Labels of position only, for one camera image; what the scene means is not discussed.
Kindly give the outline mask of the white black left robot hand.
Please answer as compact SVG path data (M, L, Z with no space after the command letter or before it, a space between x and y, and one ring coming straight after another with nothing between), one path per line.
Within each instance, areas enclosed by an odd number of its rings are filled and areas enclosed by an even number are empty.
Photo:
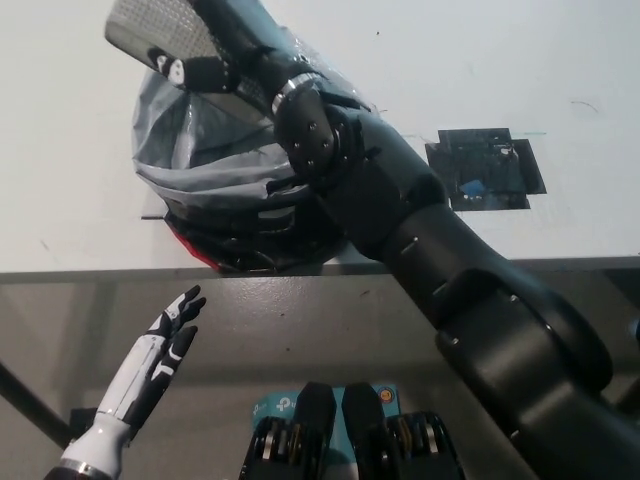
M96 412L112 418L134 437L166 392L198 332L188 323L206 304L196 285L170 303L135 341Z

